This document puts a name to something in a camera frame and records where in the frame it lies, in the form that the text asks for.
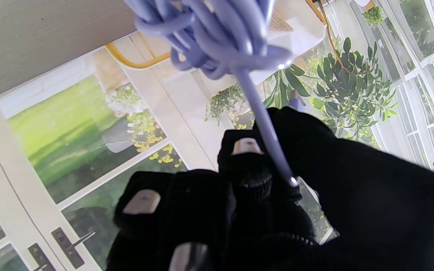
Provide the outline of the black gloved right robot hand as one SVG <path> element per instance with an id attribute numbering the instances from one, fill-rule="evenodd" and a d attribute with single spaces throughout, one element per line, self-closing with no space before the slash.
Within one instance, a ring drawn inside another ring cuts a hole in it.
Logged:
<path id="1" fill-rule="evenodd" d="M 219 171 L 135 172 L 108 271 L 434 271 L 434 172 L 290 107 L 267 110 L 293 173 L 339 235 L 320 245 L 260 128 L 227 130 Z"/>

